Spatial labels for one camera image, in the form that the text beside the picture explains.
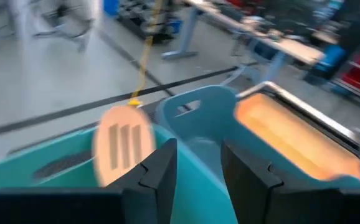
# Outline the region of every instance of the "teal plastic bin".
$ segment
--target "teal plastic bin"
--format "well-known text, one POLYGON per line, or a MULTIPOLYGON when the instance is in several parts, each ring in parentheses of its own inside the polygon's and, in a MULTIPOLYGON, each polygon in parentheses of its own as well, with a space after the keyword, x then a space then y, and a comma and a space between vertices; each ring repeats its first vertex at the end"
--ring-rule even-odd
MULTIPOLYGON (((153 125, 156 145, 173 135, 153 125)), ((95 128, 77 131, 18 152, 0 162, 0 189, 5 187, 97 187, 92 159, 48 178, 35 180, 34 172, 56 160, 89 151, 95 128)), ((178 141, 177 185, 171 223, 237 223, 227 193, 208 168, 178 141)))
POLYGON ((260 139, 236 120, 234 110, 237 102, 235 90, 222 85, 206 86, 162 101, 156 112, 157 120, 198 157, 201 166, 207 167, 206 170, 211 174, 205 176, 213 176, 215 182, 220 183, 225 189, 227 188, 220 159, 220 146, 225 139, 238 147, 250 150, 256 156, 272 161, 284 171, 292 173, 317 189, 360 189, 360 180, 355 177, 342 176, 331 181, 321 181, 304 173, 264 139, 260 139), (197 108, 178 114, 179 107, 195 101, 199 102, 197 108))

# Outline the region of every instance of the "yellow cable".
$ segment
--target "yellow cable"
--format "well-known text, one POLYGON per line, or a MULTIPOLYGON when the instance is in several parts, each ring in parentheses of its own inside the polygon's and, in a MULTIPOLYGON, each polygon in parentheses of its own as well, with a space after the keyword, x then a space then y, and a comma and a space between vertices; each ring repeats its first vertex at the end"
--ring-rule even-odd
MULTIPOLYGON (((159 12, 161 10, 162 0, 156 0, 156 5, 153 11, 153 23, 151 24, 151 29, 154 30, 156 24, 158 23, 159 12)), ((151 50, 151 46, 153 44, 153 35, 149 35, 144 42, 143 54, 141 56, 141 65, 140 65, 140 79, 141 85, 140 87, 131 95, 131 99, 129 101, 129 105, 139 106, 142 104, 140 100, 137 99, 138 93, 145 87, 146 77, 145 71, 147 67, 148 55, 151 50)))

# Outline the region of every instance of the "orange wooden paddle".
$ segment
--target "orange wooden paddle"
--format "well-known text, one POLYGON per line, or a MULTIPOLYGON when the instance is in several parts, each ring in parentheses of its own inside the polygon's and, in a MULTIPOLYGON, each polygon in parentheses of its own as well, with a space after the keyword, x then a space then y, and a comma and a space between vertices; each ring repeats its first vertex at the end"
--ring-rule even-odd
POLYGON ((360 179, 360 159, 270 97, 239 102, 236 117, 294 165, 318 180, 360 179))
POLYGON ((116 181, 155 150, 149 118, 134 106, 114 106, 94 137, 94 167, 102 187, 116 181))

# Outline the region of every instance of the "workbench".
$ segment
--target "workbench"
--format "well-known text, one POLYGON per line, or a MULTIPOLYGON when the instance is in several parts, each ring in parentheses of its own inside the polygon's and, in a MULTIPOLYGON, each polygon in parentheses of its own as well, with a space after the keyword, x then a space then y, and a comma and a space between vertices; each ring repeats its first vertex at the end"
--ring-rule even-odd
MULTIPOLYGON (((188 3, 192 6, 191 13, 189 16, 188 25, 185 28, 185 34, 182 36, 181 43, 178 50, 172 52, 166 52, 162 54, 164 60, 174 60, 177 58, 192 57, 197 55, 197 52, 188 51, 189 43, 192 39, 192 33, 197 22, 197 17, 200 12, 203 12, 205 15, 212 17, 218 21, 227 24, 229 27, 239 32, 244 32, 247 35, 251 36, 254 39, 257 39, 259 42, 271 46, 273 49, 277 49, 278 53, 272 58, 270 66, 264 75, 261 75, 258 82, 264 82, 271 80, 277 74, 277 71, 283 66, 286 61, 286 58, 292 57, 297 59, 307 65, 314 65, 316 62, 320 61, 324 57, 324 53, 318 49, 307 46, 291 39, 282 39, 275 41, 267 38, 266 34, 256 31, 253 26, 251 26, 247 19, 244 19, 242 22, 235 21, 223 14, 220 13, 220 10, 215 7, 209 1, 203 0, 184 0, 185 3, 188 3)), ((247 70, 248 66, 240 65, 239 69, 234 72, 235 76, 243 75, 247 70)))

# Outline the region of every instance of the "metal table leg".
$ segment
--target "metal table leg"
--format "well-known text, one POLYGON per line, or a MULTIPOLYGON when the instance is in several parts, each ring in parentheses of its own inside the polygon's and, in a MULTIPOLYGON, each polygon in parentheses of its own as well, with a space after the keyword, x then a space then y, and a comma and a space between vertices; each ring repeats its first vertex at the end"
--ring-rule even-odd
POLYGON ((282 51, 278 51, 278 53, 275 54, 272 62, 270 63, 267 72, 265 72, 265 74, 262 76, 260 82, 272 80, 275 77, 275 75, 278 73, 278 70, 285 63, 285 59, 287 59, 286 53, 282 51))
POLYGON ((196 7, 192 7, 191 15, 186 27, 186 33, 182 36, 180 49, 172 52, 166 52, 162 54, 162 59, 172 60, 184 57, 192 57, 197 55, 197 52, 188 52, 188 45, 190 44, 192 33, 194 32, 195 24, 197 22, 199 10, 196 7))

